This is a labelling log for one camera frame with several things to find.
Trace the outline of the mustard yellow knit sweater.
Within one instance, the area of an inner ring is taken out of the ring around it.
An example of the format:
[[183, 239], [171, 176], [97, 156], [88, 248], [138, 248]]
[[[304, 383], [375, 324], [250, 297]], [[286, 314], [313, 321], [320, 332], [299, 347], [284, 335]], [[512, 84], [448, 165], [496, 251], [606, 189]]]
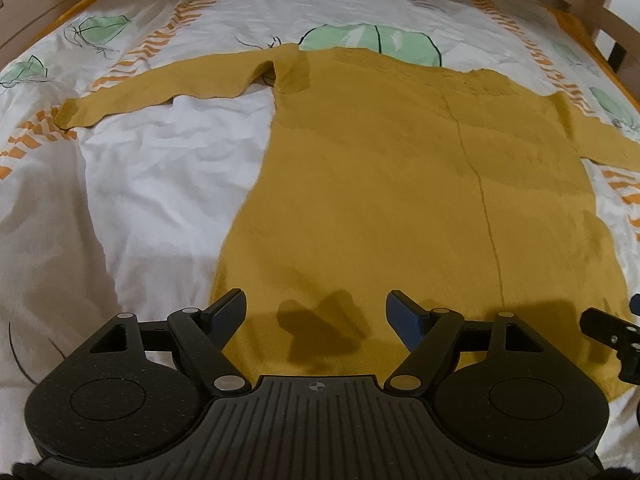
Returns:
[[585, 308], [628, 304], [585, 161], [637, 171], [639, 147], [564, 94], [491, 70], [285, 44], [149, 70], [66, 102], [56, 121], [235, 98], [262, 77], [270, 141], [212, 288], [245, 292], [226, 348], [245, 376], [387, 377], [405, 354], [384, 312], [398, 289], [474, 320], [511, 311], [609, 399], [623, 393], [614, 354], [577, 325]]

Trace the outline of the white leaf-print duvet cover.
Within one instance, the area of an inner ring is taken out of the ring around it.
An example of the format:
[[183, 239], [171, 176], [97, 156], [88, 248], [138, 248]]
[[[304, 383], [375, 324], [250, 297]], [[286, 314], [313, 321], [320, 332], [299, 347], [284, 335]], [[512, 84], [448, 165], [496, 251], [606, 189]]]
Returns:
[[[519, 85], [564, 94], [639, 146], [631, 98]], [[91, 93], [35, 105], [1, 93], [3, 470], [37, 459], [26, 400], [104, 322], [119, 312], [157, 320], [217, 298], [220, 253], [259, 177], [276, 112], [262, 77], [235, 98], [178, 96], [91, 127], [60, 127], [64, 104]], [[629, 300], [639, 289], [639, 168], [592, 160], [585, 168]], [[610, 399], [599, 455], [634, 469], [639, 393], [623, 386]]]

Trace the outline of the orange bed sheet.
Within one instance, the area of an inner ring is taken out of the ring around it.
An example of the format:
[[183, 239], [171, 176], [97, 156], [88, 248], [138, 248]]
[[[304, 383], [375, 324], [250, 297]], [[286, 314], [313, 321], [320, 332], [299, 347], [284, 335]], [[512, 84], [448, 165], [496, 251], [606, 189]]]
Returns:
[[[50, 24], [47, 24], [45, 28], [41, 29], [36, 36], [33, 36], [32, 39], [29, 40], [29, 43], [23, 48], [23, 51], [32, 47], [37, 41], [47, 36], [47, 34], [50, 34], [50, 32], [54, 32], [55, 29], [58, 29], [65, 22], [74, 18], [81, 11], [88, 9], [89, 6], [97, 1], [98, 0], [73, 0], [74, 4], [72, 6], [68, 6], [64, 13], [55, 12], [55, 19]], [[567, 35], [570, 35], [584, 50], [588, 52], [590, 58], [600, 66], [600, 69], [604, 71], [605, 75], [608, 76], [608, 79], [612, 81], [613, 84], [616, 84], [616, 86], [619, 86], [622, 90], [626, 91], [625, 86], [618, 79], [615, 70], [613, 70], [610, 64], [608, 64], [608, 60], [602, 55], [596, 44], [588, 36], [588, 32], [580, 19], [573, 14], [560, 10], [554, 10], [553, 14], [564, 32], [566, 32]]]

